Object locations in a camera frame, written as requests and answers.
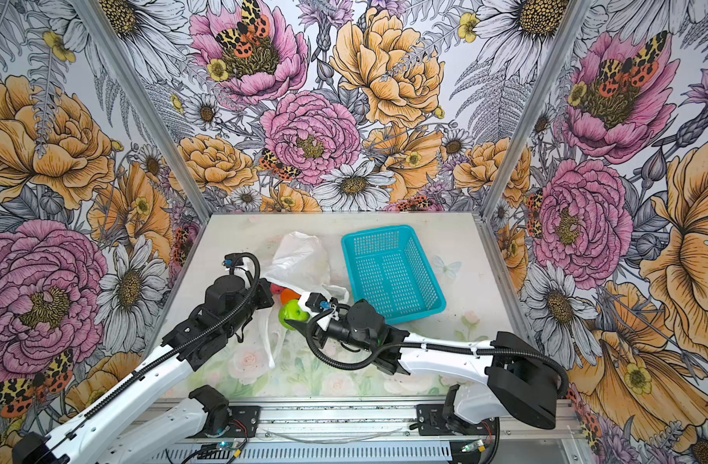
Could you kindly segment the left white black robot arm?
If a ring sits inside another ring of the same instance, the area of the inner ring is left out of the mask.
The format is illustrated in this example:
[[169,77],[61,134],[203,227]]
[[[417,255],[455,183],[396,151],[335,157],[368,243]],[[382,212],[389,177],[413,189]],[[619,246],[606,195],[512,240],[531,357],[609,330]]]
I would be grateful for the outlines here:
[[13,448],[15,463],[95,463],[108,446],[153,403],[188,378],[232,339],[247,321],[273,305],[270,284],[250,252],[224,257],[225,275],[204,301],[164,336],[133,372],[73,419],[46,436],[29,433]]

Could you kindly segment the teal plastic basket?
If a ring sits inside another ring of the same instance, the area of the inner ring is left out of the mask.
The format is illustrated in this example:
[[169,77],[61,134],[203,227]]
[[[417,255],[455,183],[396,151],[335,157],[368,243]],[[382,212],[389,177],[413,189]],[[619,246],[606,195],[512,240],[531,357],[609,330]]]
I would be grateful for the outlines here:
[[392,225],[342,237],[353,298],[365,300],[389,325],[441,313],[446,299],[415,230]]

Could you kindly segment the left aluminium corner post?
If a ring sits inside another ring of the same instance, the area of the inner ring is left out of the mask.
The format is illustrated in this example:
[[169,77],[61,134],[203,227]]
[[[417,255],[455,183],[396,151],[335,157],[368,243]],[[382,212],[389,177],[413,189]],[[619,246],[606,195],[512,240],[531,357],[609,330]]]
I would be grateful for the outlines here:
[[91,34],[97,48],[104,54],[110,69],[121,80],[121,87],[135,106],[153,142],[161,150],[189,203],[191,203],[193,210],[197,213],[199,221],[207,224],[212,216],[212,210],[191,176],[168,128],[159,117],[158,111],[140,81],[139,74],[133,68],[132,60],[128,58],[127,53],[113,34],[99,2],[76,1],[74,8],[83,21],[85,28]]

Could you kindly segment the orange toy fruit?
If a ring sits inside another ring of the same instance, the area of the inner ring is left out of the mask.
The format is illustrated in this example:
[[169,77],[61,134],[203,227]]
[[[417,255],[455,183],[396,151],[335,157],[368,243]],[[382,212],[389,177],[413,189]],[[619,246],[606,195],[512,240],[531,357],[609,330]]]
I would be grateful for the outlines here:
[[282,290],[282,293],[280,294],[280,301],[282,302],[282,305],[287,305],[289,302],[298,301],[299,299],[300,295],[291,289],[286,288]]

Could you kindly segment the aluminium corner post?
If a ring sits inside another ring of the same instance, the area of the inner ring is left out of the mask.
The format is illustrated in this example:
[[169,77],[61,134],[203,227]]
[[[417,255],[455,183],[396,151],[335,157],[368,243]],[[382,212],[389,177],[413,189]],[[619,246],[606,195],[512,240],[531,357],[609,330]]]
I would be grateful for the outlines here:
[[520,162],[532,127],[542,110],[547,95],[551,92],[551,87],[555,83],[563,63],[573,49],[576,36],[580,34],[582,23],[591,4],[592,1],[589,0],[576,0],[569,4],[567,13],[559,26],[558,36],[551,47],[551,53],[538,73],[536,84],[524,106],[520,121],[518,121],[518,127],[511,137],[504,162],[499,167],[496,178],[487,192],[487,198],[481,210],[481,218],[485,222],[491,218],[497,208],[498,201],[508,187],[512,172]]
[[83,21],[85,28],[91,34],[97,48],[104,54],[110,69],[121,80],[121,87],[135,106],[153,142],[161,150],[189,203],[191,203],[193,210],[197,213],[199,221],[207,224],[212,216],[212,210],[191,176],[168,128],[159,117],[158,111],[140,81],[139,74],[133,68],[132,60],[128,58],[127,53],[113,34],[99,2],[76,1],[74,8]]

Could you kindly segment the green toy apple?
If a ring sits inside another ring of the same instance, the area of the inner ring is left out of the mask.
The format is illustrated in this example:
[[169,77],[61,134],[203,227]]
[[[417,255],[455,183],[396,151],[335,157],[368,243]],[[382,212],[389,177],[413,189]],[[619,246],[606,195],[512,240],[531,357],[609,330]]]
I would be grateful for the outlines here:
[[305,325],[310,319],[310,315],[300,307],[298,300],[290,300],[282,305],[278,319],[284,328],[294,331],[295,327],[292,322]]

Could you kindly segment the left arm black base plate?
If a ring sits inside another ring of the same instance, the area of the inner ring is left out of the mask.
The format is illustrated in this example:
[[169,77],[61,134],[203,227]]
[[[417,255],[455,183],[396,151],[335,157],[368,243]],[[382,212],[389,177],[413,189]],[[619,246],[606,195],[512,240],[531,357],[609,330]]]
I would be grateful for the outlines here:
[[230,405],[213,411],[200,411],[199,426],[186,439],[255,438],[260,423],[261,408]]

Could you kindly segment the white plastic bag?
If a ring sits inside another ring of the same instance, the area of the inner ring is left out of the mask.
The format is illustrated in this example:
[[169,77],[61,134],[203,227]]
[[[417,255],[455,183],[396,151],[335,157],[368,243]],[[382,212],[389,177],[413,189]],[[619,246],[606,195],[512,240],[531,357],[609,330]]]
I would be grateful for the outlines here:
[[[294,231],[265,239],[259,260],[261,276],[272,284],[297,293],[321,293],[345,304],[351,300],[347,289],[332,282],[328,252],[315,236]],[[274,297],[270,309],[257,311],[260,339],[270,369],[276,366],[276,361],[280,361],[280,350],[286,337],[282,324],[273,321],[280,314],[281,306],[280,297]]]

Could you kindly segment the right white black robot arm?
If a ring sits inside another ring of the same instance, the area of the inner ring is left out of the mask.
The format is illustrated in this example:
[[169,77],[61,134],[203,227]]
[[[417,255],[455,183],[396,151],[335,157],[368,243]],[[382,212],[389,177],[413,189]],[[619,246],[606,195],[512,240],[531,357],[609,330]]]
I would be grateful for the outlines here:
[[345,305],[311,293],[296,305],[308,318],[284,322],[329,367],[376,367],[388,375],[434,374],[458,380],[446,396],[443,417],[459,433],[504,417],[537,429],[555,428],[556,404],[568,392],[568,375],[513,333],[499,332],[480,342],[447,341],[391,326],[365,300]]

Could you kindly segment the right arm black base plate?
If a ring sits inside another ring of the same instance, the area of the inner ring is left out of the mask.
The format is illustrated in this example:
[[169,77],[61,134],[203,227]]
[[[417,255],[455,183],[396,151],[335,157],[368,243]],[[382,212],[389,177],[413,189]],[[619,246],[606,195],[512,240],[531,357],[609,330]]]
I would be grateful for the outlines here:
[[420,436],[485,436],[493,435],[495,430],[493,423],[479,423],[470,425],[467,421],[458,418],[454,414],[445,412],[441,404],[421,403],[417,404],[416,421],[411,426]]

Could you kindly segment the green circuit board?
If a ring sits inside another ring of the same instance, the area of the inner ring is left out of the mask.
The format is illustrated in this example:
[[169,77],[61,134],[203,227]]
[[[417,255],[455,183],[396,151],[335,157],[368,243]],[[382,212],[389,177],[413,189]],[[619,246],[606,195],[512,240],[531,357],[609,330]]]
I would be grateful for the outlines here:
[[248,442],[238,443],[220,442],[214,445],[203,446],[197,454],[197,459],[221,460],[224,459],[232,463],[240,457]]

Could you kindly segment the right aluminium corner post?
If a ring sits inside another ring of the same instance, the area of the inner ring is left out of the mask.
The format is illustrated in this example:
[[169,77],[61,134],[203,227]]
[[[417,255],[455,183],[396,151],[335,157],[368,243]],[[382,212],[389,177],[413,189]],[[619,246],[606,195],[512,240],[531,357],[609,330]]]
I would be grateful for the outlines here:
[[518,121],[518,127],[511,137],[504,162],[499,167],[496,178],[487,192],[487,198],[481,210],[481,218],[485,222],[491,218],[497,208],[498,201],[508,187],[512,172],[520,162],[532,127],[542,110],[547,95],[551,92],[551,87],[555,83],[563,63],[573,49],[576,36],[580,34],[582,23],[591,4],[592,1],[589,0],[576,0],[569,4],[567,13],[559,26],[558,36],[551,47],[551,53],[538,73],[536,84],[524,106],[520,121]]

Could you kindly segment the white vented grille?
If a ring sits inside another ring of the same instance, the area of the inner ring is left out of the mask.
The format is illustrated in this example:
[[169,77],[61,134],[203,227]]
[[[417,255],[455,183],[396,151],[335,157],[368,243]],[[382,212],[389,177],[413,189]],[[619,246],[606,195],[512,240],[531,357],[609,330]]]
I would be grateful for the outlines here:
[[348,444],[251,443],[238,458],[231,450],[194,457],[193,463],[449,463],[451,445],[442,441],[364,441]]

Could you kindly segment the aluminium front rail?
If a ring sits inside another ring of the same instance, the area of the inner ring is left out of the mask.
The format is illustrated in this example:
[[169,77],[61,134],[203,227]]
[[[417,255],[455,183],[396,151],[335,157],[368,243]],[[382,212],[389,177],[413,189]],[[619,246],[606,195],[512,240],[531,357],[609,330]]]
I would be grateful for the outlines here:
[[[272,399],[247,398],[228,400],[230,405],[249,405],[261,408],[260,423],[255,441],[290,441],[315,443],[344,443],[365,440],[427,440],[472,439],[479,436],[420,436],[411,429],[416,421],[417,404],[441,404],[439,396]],[[185,436],[197,430],[200,411],[205,408],[194,399],[160,399],[134,420],[121,434],[128,436],[137,431],[158,435],[161,443],[168,440],[168,431],[175,428],[178,441],[199,441]],[[539,429],[511,417],[483,419],[479,423],[493,423],[495,433],[488,437],[507,440],[562,440],[576,439],[582,435],[582,426],[576,413],[566,400],[557,404],[556,425],[553,429]]]

